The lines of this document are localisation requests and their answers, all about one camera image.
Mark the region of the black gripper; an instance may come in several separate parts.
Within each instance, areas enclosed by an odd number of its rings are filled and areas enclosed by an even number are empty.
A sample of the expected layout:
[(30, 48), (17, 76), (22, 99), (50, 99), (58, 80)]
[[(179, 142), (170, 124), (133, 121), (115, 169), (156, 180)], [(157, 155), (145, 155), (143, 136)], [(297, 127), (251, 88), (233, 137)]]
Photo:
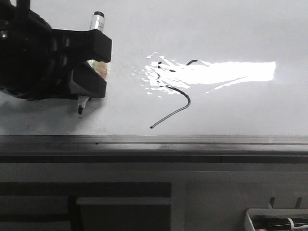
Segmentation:
[(0, 90), (29, 101), (104, 98), (107, 82), (81, 60), (82, 31), (53, 29), (30, 1), (0, 3)]

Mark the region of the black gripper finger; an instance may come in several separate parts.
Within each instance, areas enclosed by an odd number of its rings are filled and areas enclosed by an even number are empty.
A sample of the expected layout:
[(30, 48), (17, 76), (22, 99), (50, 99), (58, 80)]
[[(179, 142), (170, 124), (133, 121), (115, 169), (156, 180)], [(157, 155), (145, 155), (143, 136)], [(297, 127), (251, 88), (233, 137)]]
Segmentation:
[(96, 60), (98, 62), (110, 62), (112, 40), (97, 29), (82, 31), (81, 60)]

